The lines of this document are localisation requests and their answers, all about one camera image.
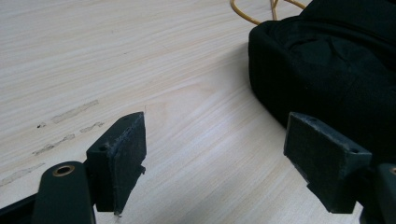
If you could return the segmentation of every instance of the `screw hole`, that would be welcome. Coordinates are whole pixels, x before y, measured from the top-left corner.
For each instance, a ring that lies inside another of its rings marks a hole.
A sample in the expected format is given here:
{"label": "screw hole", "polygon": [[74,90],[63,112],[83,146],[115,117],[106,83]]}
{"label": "screw hole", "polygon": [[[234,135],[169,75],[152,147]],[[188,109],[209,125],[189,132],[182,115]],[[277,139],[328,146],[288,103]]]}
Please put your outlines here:
{"label": "screw hole", "polygon": [[54,176],[64,176],[69,175],[75,170],[75,166],[73,165],[65,165],[57,168],[52,172]]}

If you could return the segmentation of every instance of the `light wood grain surface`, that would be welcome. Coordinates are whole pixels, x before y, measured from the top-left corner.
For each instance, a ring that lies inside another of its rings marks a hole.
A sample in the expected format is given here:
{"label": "light wood grain surface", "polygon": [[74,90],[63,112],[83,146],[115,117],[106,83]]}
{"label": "light wood grain surface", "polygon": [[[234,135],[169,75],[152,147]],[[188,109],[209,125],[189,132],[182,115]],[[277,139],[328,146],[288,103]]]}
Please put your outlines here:
{"label": "light wood grain surface", "polygon": [[[236,4],[272,18],[267,1]],[[280,2],[278,17],[300,11]],[[248,82],[253,27],[228,0],[0,0],[0,207],[144,111],[147,172],[98,223],[359,223],[359,205],[327,213],[283,156]]]}

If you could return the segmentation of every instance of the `brass insert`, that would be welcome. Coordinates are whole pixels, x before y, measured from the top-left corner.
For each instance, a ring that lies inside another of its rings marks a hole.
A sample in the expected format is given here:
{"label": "brass insert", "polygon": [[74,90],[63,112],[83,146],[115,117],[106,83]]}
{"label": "brass insert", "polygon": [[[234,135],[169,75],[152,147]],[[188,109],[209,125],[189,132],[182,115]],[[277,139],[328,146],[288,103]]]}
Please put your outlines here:
{"label": "brass insert", "polygon": [[65,176],[65,175],[71,174],[74,171],[74,169],[75,169],[74,165],[64,165],[64,166],[58,167],[56,170],[54,170],[52,172],[52,174],[54,176],[58,176],[58,177]]}
{"label": "brass insert", "polygon": [[390,172],[393,173],[394,175],[396,175],[396,167],[390,168]]}

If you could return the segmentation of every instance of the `black fabric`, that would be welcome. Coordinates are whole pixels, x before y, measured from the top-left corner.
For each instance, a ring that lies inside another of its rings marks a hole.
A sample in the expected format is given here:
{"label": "black fabric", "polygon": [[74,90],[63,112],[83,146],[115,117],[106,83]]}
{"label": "black fabric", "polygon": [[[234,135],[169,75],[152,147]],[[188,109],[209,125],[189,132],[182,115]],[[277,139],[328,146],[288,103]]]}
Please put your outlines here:
{"label": "black fabric", "polygon": [[286,126],[290,111],[317,117],[396,161],[396,5],[314,0],[300,16],[249,35],[253,91]]}

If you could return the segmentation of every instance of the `wood grain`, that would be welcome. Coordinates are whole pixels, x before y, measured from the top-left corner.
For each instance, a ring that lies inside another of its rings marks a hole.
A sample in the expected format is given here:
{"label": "wood grain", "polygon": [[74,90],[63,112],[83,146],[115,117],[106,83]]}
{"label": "wood grain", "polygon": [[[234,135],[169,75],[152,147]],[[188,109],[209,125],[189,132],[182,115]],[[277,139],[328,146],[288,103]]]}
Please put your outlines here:
{"label": "wood grain", "polygon": [[[237,4],[271,19],[269,2]],[[283,156],[248,83],[253,27],[227,0],[1,0],[0,207],[144,111],[146,174],[98,223],[358,223],[359,206],[327,213]]]}

